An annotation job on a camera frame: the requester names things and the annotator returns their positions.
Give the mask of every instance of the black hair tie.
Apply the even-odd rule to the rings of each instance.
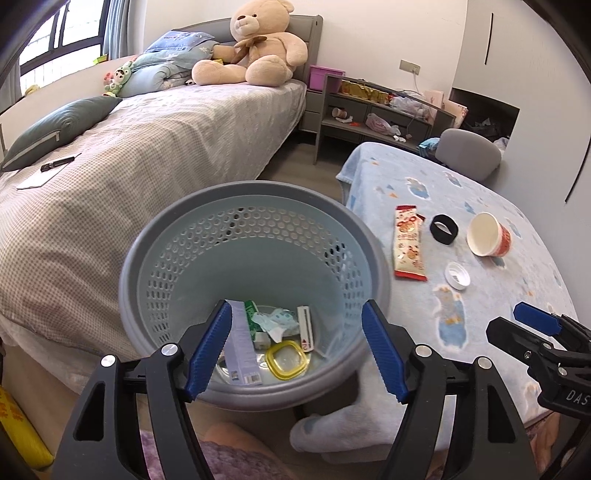
[[[437,225],[438,223],[445,225],[449,232],[446,232],[441,227],[439,227]],[[433,238],[444,245],[451,245],[452,242],[456,239],[457,233],[459,232],[457,223],[454,222],[447,215],[436,215],[435,217],[433,217],[429,230],[431,230]]]

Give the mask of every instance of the wall outlet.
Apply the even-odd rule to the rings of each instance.
[[[406,60],[400,60],[400,70],[418,75],[418,72],[421,71],[421,67],[415,63],[410,63]]]

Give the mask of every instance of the yellow lid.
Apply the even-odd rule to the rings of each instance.
[[[283,358],[278,359],[276,357],[277,353],[287,347],[290,347],[290,350],[293,348],[296,355],[292,355],[291,358],[284,356]],[[267,361],[271,373],[279,380],[291,380],[308,368],[308,358],[306,357],[306,353],[302,350],[301,346],[293,340],[285,340],[284,342],[273,345],[265,353],[265,360]]]

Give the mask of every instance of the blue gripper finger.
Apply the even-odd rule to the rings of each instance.
[[[189,362],[185,391],[194,400],[204,392],[232,328],[232,307],[224,302]]]
[[[552,337],[562,331],[558,318],[523,301],[515,305],[513,317],[544,335]]]
[[[400,403],[408,397],[408,388],[404,381],[404,362],[397,352],[382,320],[384,315],[373,300],[368,300],[361,310],[361,325],[369,342],[379,373],[382,375],[386,390]]]

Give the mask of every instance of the trash basket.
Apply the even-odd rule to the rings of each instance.
[[[154,218],[128,252],[119,306],[144,356],[204,322],[220,299],[311,309],[315,351],[303,376],[238,386],[212,375],[201,400],[221,408],[287,408],[337,387],[369,353],[361,307],[388,310],[390,271],[377,239],[340,203],[270,181],[191,194]]]

